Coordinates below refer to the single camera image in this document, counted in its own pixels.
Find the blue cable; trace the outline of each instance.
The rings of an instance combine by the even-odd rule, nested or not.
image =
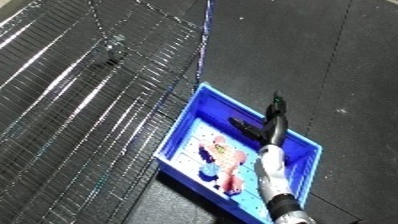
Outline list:
[[[214,11],[214,3],[215,0],[207,0],[207,6],[206,6],[206,17],[205,21],[203,24],[203,31],[202,31],[202,41],[201,41],[201,46],[200,46],[200,53],[199,53],[199,61],[198,61],[198,69],[196,71],[195,75],[195,87],[194,90],[198,88],[201,80],[201,76],[203,73],[203,65],[205,61],[205,56],[206,56],[206,47],[209,42],[209,37],[210,37],[210,29],[213,21],[213,11]]]

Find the blue plastic bin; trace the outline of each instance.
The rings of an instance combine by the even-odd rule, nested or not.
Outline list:
[[[160,169],[208,198],[246,223],[272,223],[257,192],[254,161],[259,144],[244,137],[228,122],[236,117],[261,126],[263,115],[231,99],[207,84],[201,84],[156,152]],[[199,142],[222,135],[228,145],[247,154],[238,175],[245,183],[242,193],[228,196],[199,177],[205,163],[199,155]],[[318,165],[322,147],[289,130],[283,146],[286,154],[286,175],[291,188],[304,206]]]

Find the wire mesh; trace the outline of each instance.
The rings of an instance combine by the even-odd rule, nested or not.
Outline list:
[[[200,29],[166,11],[37,0],[1,24],[0,223],[124,221],[193,87]]]

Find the robotic arm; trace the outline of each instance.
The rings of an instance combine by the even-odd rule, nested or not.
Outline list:
[[[260,143],[255,172],[259,193],[275,224],[315,224],[294,197],[285,175],[282,145],[286,137],[288,122],[286,102],[278,93],[268,106],[263,127],[258,128],[245,121],[229,118],[230,123],[243,135]]]

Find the pink object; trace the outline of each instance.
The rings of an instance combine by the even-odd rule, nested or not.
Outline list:
[[[237,177],[236,173],[239,166],[246,161],[246,154],[229,146],[223,136],[215,137],[210,145],[200,144],[200,146],[210,154],[214,163],[220,168],[217,173],[219,190],[226,193],[240,193],[243,180]]]

